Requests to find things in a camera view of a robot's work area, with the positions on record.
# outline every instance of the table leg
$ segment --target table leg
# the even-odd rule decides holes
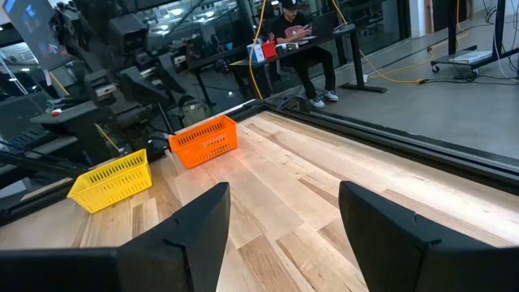
[[[255,74],[256,84],[258,85],[259,91],[261,92],[263,98],[270,97],[271,89],[268,86],[268,79],[267,75],[265,74],[265,70],[262,68],[255,68],[253,69],[253,72]],[[254,93],[254,97],[256,99],[260,99],[260,96],[252,81],[251,73],[249,72],[247,76],[249,78],[249,85],[251,86],[251,91]]]
[[[202,94],[204,95],[205,102],[206,102],[210,107],[215,106],[216,103],[212,102],[211,99],[209,98],[208,91],[207,91],[207,89],[205,88],[205,84],[204,84],[204,82],[202,81],[202,77],[200,76],[200,69],[196,69],[196,70],[195,70],[195,76],[196,76],[196,79],[198,80],[198,84],[199,84],[199,86],[200,86],[200,89],[202,89]]]
[[[78,139],[78,142],[90,158],[92,165],[98,165],[113,157],[110,154],[110,150],[106,147],[105,140],[94,125],[95,121],[95,119],[86,115],[85,117],[82,116],[70,120],[65,125],[67,131]]]
[[[388,91],[387,88],[366,86],[364,84],[364,75],[362,73],[362,62],[361,62],[361,56],[360,56],[360,48],[358,47],[357,31],[351,32],[350,41],[351,41],[351,51],[352,51],[352,55],[353,55],[353,59],[354,59],[355,78],[357,80],[357,84],[342,84],[340,87],[344,88],[344,89],[363,90],[363,91],[367,91],[367,92],[377,92],[377,93],[387,92]]]

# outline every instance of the floor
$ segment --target floor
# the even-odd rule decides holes
[[[464,22],[465,29],[472,25],[483,24],[481,17],[473,21]],[[473,28],[467,36],[459,39],[459,48],[478,45],[480,50],[492,49],[493,26]],[[505,24],[504,47],[510,49],[513,43],[513,24]],[[406,55],[417,52],[415,55],[404,58],[389,67],[382,69],[388,72],[402,67],[425,62],[431,55],[421,49],[435,44],[447,36],[446,31],[418,39],[403,41],[388,49],[369,57],[376,67],[381,67]],[[447,54],[447,46],[435,47],[436,57]],[[513,56],[513,63],[517,64],[517,56]],[[516,73],[508,68],[508,59],[501,62],[504,73],[515,77]],[[439,74],[431,72],[429,62],[410,70],[395,72],[389,75],[396,80],[416,79],[451,79],[459,72],[468,73],[463,67],[440,65]],[[364,65],[365,74],[373,72],[368,65]],[[353,80],[350,68],[337,71],[337,77],[345,81]],[[502,78],[500,65],[494,62],[480,69],[481,75]],[[338,89],[341,100],[337,104],[328,105],[324,111],[356,118],[376,125],[406,131],[418,136],[426,136],[436,140],[456,145],[474,148],[484,152],[499,154],[504,157],[519,159],[519,84],[508,79],[479,78],[481,83],[494,84],[397,84],[386,79],[370,79],[367,85],[386,87],[385,94],[370,92],[353,92]],[[324,87],[321,77],[315,81],[317,87]],[[519,165],[519,161],[510,160],[511,164]]]
[[[0,249],[118,246],[218,182],[231,186],[218,291],[367,291],[337,206],[341,180],[496,247],[519,244],[519,197],[263,112],[240,146],[192,170],[175,155],[153,186],[94,215],[64,200],[0,228]]]

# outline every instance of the white wall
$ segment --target white wall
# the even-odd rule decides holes
[[[411,18],[411,37],[421,37],[426,34],[425,1],[409,0]]]

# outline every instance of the person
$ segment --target person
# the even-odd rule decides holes
[[[283,0],[283,15],[272,23],[272,32],[276,36],[277,44],[297,42],[311,35],[311,29],[307,19],[298,12],[300,0]],[[335,91],[335,71],[333,70],[332,54],[326,49],[314,46],[301,53],[294,54],[281,60],[283,65],[293,67],[299,75],[302,86],[305,88],[307,98],[315,108],[324,108],[324,102],[317,97],[314,84],[311,82],[308,69],[312,63],[323,64],[324,77],[326,79],[324,97],[329,101],[338,101]]]

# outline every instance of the wooden table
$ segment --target wooden table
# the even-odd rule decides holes
[[[167,156],[151,189],[99,213],[64,200],[3,226],[0,248],[118,246],[229,182],[218,290],[367,291],[337,208],[341,180],[493,246],[519,243],[514,195],[267,112],[238,131],[239,149],[193,170]]]

